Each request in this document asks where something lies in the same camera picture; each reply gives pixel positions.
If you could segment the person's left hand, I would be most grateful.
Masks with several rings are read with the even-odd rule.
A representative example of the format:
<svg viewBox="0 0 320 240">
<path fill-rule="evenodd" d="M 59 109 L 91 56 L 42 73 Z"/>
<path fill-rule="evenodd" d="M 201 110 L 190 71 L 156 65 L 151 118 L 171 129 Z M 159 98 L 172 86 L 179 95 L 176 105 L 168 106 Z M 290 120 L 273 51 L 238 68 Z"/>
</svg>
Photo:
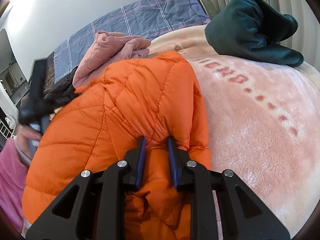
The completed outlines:
<svg viewBox="0 0 320 240">
<path fill-rule="evenodd" d="M 36 130 L 32 129 L 29 126 L 20 125 L 18 128 L 16 136 L 16 147 L 19 149 L 25 156 L 29 159 L 32 159 L 32 154 L 28 144 L 29 140 L 35 140 L 39 142 L 42 138 L 42 135 Z"/>
</svg>

